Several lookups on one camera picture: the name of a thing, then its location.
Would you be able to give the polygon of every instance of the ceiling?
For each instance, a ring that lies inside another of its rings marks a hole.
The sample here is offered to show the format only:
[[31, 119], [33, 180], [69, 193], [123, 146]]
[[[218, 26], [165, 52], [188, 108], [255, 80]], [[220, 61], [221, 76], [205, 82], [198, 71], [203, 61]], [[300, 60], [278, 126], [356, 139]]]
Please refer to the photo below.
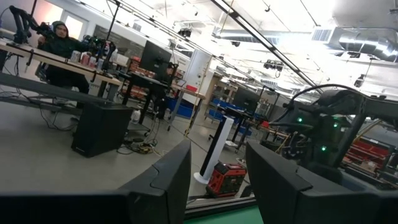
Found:
[[[293, 71], [284, 68], [281, 74], [263, 67], [267, 59], [276, 60], [261, 44], [241, 42], [239, 47], [231, 45], [230, 40], [211, 36], [215, 29], [221, 34], [232, 30], [242, 32], [234, 20], [227, 17], [210, 0], [125, 0], [129, 4], [150, 8], [153, 16], [171, 24], [175, 30], [181, 27], [192, 29], [191, 39], [198, 44], [214, 42], [220, 55], [242, 71], [252, 70], [250, 76], [258, 80], [269, 80], [275, 85], [304, 89], [308, 85]], [[355, 80], [366, 74], [360, 91], [369, 95], [387, 95], [398, 100], [398, 64], [373, 60], [361, 54], [360, 58], [350, 58], [343, 54], [337, 57], [336, 50], [326, 49], [310, 42], [311, 33], [317, 26], [344, 27], [352, 31], [373, 28], [376, 34], [384, 35], [379, 29], [392, 29], [398, 37], [398, 14], [390, 13], [396, 8], [394, 0], [229, 0], [228, 4], [240, 13], [258, 31], [277, 31], [283, 35], [291, 34], [276, 45], [298, 68], [316, 84], [339, 83], [353, 87]]]

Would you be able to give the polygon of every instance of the floor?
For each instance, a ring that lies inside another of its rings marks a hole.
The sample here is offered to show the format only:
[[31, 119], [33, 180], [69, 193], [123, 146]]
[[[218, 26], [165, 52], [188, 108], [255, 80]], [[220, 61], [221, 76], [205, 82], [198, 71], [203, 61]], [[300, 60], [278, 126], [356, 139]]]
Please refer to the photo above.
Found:
[[[31, 74], [29, 70], [31, 68], [21, 76], [32, 78], [32, 75], [26, 75]], [[209, 119], [204, 119], [204, 106], [188, 135], [192, 140], [192, 179], [189, 191], [191, 196], [205, 194], [205, 185], [195, 181], [193, 173], [200, 170], [211, 143], [208, 135], [214, 134], [218, 126], [218, 122], [212, 124]], [[87, 159], [71, 150], [73, 139], [71, 132], [47, 127], [42, 115], [51, 121], [55, 117], [49, 111], [43, 111], [41, 115], [38, 109], [0, 103], [0, 113], [2, 115], [0, 117], [0, 179], [2, 180], [0, 191], [3, 192], [116, 189], [160, 159], [156, 154], [122, 155], [116, 150]], [[69, 126], [73, 122], [70, 117], [67, 114], [59, 114], [55, 124], [60, 128]], [[149, 118], [144, 120], [146, 126], [150, 126], [151, 122]], [[168, 132], [167, 123], [163, 121], [157, 134], [159, 142], [157, 150], [164, 153], [172, 150], [184, 139], [183, 132], [187, 127], [187, 119], [176, 118], [172, 129]], [[236, 158], [243, 155], [243, 151], [236, 154], [232, 150], [224, 149], [220, 161], [237, 163]], [[245, 181], [243, 187], [248, 184], [248, 177]]]

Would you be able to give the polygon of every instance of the white stand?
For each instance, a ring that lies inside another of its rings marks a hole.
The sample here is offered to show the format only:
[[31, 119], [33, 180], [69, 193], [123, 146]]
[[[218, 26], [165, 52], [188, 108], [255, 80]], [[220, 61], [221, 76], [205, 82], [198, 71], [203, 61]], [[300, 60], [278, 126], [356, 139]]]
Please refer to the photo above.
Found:
[[224, 148], [225, 141], [231, 131], [234, 120], [223, 116], [220, 124], [218, 125], [216, 134], [211, 142], [209, 151], [207, 152], [205, 161], [200, 169], [200, 172], [193, 174], [193, 177], [201, 184], [207, 184], [213, 173], [214, 166], [218, 163], [218, 158]]

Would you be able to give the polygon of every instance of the dark hoodie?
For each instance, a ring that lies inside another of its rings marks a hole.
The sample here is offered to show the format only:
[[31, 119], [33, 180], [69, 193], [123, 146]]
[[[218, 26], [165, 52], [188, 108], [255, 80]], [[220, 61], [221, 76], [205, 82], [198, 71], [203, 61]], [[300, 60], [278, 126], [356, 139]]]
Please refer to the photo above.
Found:
[[[57, 26], [60, 25], [64, 25], [66, 27], [65, 23], [62, 21], [53, 22], [53, 31], [55, 32]], [[54, 38], [47, 38], [45, 43], [38, 46], [38, 48], [65, 58], [70, 58], [74, 50], [79, 52], [86, 52], [88, 50], [88, 47], [82, 44], [80, 41], [69, 37], [69, 33], [67, 33], [65, 38], [61, 38], [57, 35], [54, 35]]]

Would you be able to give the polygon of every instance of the computer monitor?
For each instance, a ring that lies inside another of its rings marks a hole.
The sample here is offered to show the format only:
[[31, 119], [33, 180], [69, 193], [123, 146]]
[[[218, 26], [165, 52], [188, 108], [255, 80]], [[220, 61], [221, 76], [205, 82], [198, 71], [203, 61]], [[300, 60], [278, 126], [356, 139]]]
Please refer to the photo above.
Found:
[[171, 57], [170, 52], [147, 41], [139, 66], [154, 73], [165, 73]]
[[239, 87], [235, 93], [233, 105], [238, 106], [242, 109], [246, 109], [248, 113], [254, 113], [257, 109], [257, 103], [260, 100], [260, 96], [243, 87]]

